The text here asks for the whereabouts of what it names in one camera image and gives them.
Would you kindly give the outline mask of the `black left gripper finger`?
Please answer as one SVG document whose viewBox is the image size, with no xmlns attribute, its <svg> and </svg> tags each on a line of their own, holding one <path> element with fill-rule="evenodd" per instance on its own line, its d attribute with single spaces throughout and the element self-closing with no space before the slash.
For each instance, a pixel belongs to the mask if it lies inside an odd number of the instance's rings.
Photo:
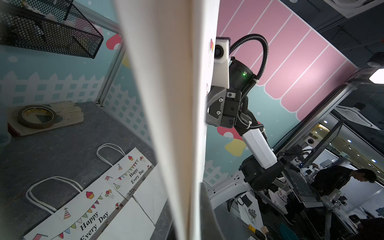
<svg viewBox="0 0 384 240">
<path fill-rule="evenodd" d="M 206 185 L 200 183 L 200 220 L 202 240 L 224 240 L 218 225 Z"/>
</svg>

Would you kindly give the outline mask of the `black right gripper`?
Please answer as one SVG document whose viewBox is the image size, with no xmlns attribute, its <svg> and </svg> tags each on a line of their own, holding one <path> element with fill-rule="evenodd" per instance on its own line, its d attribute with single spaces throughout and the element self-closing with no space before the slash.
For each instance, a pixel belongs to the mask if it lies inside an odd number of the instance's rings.
<svg viewBox="0 0 384 240">
<path fill-rule="evenodd" d="M 237 120 L 241 91 L 212 86 L 206 97 L 206 123 L 231 129 Z"/>
</svg>

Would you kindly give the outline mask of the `white paper gift bag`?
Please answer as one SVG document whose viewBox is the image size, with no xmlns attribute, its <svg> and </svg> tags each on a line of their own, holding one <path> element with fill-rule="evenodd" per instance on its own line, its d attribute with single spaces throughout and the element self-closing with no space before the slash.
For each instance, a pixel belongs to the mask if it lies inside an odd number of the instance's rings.
<svg viewBox="0 0 384 240">
<path fill-rule="evenodd" d="M 101 156 L 100 150 L 103 148 L 115 150 L 123 157 L 112 164 Z M 119 146 L 106 143 L 97 149 L 96 154 L 110 165 L 101 176 L 111 187 L 106 196 L 119 193 L 126 200 L 135 200 L 151 222 L 156 224 L 168 199 L 159 168 L 136 148 L 126 154 Z"/>
</svg>

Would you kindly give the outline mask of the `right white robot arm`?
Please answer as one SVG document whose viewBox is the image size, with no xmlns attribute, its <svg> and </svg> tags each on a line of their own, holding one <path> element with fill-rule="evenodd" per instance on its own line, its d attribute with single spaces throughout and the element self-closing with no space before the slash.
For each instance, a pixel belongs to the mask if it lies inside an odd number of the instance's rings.
<svg viewBox="0 0 384 240">
<path fill-rule="evenodd" d="M 231 54 L 242 44 L 257 41 L 262 46 L 262 62 L 254 74 Z M 217 37 L 211 44 L 213 78 L 206 97 L 206 123 L 229 131 L 234 140 L 251 151 L 239 170 L 208 190 L 212 209 L 248 191 L 267 189 L 283 171 L 283 165 L 267 142 L 264 125 L 248 108 L 248 93 L 260 81 L 267 66 L 269 45 L 259 34 L 246 35 L 233 44 L 230 38 Z"/>
</svg>

